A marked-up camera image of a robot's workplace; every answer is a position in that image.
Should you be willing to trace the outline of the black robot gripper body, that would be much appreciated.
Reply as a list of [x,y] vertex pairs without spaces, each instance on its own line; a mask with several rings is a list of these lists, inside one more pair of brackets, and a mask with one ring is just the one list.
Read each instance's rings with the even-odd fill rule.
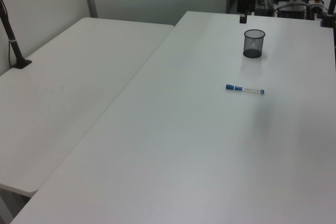
[[256,0],[238,0],[237,11],[240,14],[252,13],[255,11]]

